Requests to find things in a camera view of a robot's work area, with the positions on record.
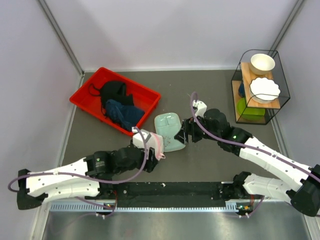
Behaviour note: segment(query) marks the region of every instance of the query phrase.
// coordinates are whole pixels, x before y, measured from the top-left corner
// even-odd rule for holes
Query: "blue object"
[[[238,89],[238,94],[240,97],[244,98],[245,95],[245,86],[244,86],[244,82],[241,82],[239,89]]]
[[[120,102],[109,99],[105,103],[105,115],[108,116],[114,123],[131,131],[132,127],[136,126],[145,112],[136,106],[122,105]]]

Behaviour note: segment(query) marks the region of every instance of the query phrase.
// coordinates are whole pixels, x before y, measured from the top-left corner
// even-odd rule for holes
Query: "gray table surface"
[[[129,213],[106,220],[83,212],[51,212],[53,235],[47,228],[43,240],[311,240],[301,213],[284,202],[264,202],[249,219],[235,213]]]
[[[120,74],[141,83],[162,97],[157,108],[144,123],[143,129],[154,132],[154,119],[163,113],[177,113],[180,120],[191,117],[190,94],[198,93],[208,108],[223,112],[231,125],[251,132],[261,142],[279,150],[271,123],[268,125],[236,124],[231,90],[231,70],[202,71],[145,71],[121,72]],[[85,81],[91,76],[85,74]],[[111,126],[77,108],[63,165],[70,164],[95,151],[112,151],[129,144],[131,138]],[[272,177],[261,167],[223,151],[216,142],[202,140],[189,143],[184,149],[165,154],[152,173],[143,172],[136,182],[220,182],[232,181],[242,171],[263,177]],[[137,170],[115,176],[114,180],[132,176]]]

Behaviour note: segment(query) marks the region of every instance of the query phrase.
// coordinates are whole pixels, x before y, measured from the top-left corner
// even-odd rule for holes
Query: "dark blue towel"
[[[120,102],[109,99],[105,104],[105,115],[114,123],[131,132],[132,127],[136,126],[145,112],[136,106],[124,106]]]

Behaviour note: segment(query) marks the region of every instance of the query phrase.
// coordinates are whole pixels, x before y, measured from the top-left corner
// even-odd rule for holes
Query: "white plate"
[[[279,85],[266,77],[257,77],[250,84],[251,97],[261,104],[267,104],[277,99],[280,92]]]

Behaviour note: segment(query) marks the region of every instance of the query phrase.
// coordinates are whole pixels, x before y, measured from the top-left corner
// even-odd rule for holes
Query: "green bowl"
[[[246,108],[246,98],[241,98],[236,104],[236,111],[245,120],[256,122],[262,119],[266,110],[264,108],[257,107],[247,107]]]

